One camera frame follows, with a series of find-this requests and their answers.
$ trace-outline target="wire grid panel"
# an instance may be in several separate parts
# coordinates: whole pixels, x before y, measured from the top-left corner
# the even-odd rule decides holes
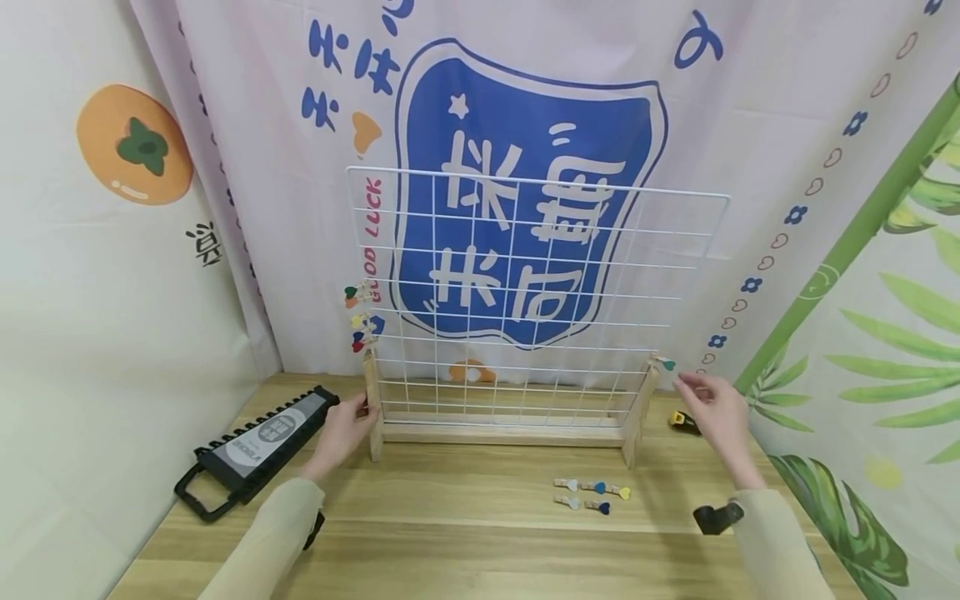
[[[722,194],[349,167],[386,422],[620,427]]]

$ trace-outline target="blue shield logo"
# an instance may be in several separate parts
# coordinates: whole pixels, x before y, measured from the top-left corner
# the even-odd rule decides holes
[[[394,308],[440,338],[497,336],[522,349],[583,330],[636,203],[636,193],[590,186],[643,185],[666,137],[657,82],[558,82],[454,39],[426,46],[397,94],[397,164],[448,176],[400,178]]]

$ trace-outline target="heart clothespin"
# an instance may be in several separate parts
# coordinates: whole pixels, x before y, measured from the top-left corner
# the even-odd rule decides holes
[[[353,332],[353,353],[356,354],[364,348],[363,343],[363,331],[354,331]]]
[[[569,498],[565,495],[553,496],[553,501],[557,504],[564,504],[574,511],[580,510],[580,498]]]
[[[653,353],[650,355],[650,358],[662,364],[663,368],[667,369],[668,371],[673,371],[674,369],[677,368],[677,361],[670,360],[665,356],[660,356],[659,354]]]
[[[567,488],[571,492],[576,492],[580,489],[580,483],[576,479],[554,479],[553,486],[555,488]]]
[[[591,483],[584,482],[580,484],[580,489],[593,490],[594,492],[597,492],[597,493],[607,493],[607,484],[605,484],[602,481],[596,481]]]
[[[584,508],[589,508],[593,511],[600,511],[602,515],[610,514],[610,502],[603,502],[601,500],[588,500],[584,503]]]
[[[344,306],[347,309],[353,308],[363,300],[369,300],[370,297],[370,286],[367,281],[362,281],[357,285],[348,285],[344,288]]]
[[[621,488],[620,486],[607,486],[607,493],[615,493],[624,500],[630,499],[630,488]]]
[[[386,322],[383,317],[378,315],[369,315],[360,313],[350,317],[350,326],[356,329],[353,332],[353,352],[359,352],[376,341],[377,336],[383,332]]]

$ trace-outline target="orange circle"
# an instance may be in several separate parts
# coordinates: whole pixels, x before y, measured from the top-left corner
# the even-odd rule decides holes
[[[487,366],[481,363],[478,360],[473,360],[469,358],[467,360],[462,360],[455,365],[450,365],[448,369],[450,373],[450,378],[454,381],[467,381],[468,372],[470,369],[477,370],[477,381],[483,383],[493,383],[496,381],[496,373],[487,369]]]
[[[131,129],[162,137],[166,154],[144,163],[123,158],[120,144]],[[94,177],[124,200],[161,205],[186,194],[193,179],[193,161],[173,115],[147,94],[111,84],[90,96],[77,118],[80,152]]]

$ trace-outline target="white star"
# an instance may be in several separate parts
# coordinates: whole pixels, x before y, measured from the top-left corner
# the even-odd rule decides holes
[[[467,113],[470,112],[470,109],[467,108],[467,94],[450,96],[450,110],[447,112],[457,115],[463,121]]]

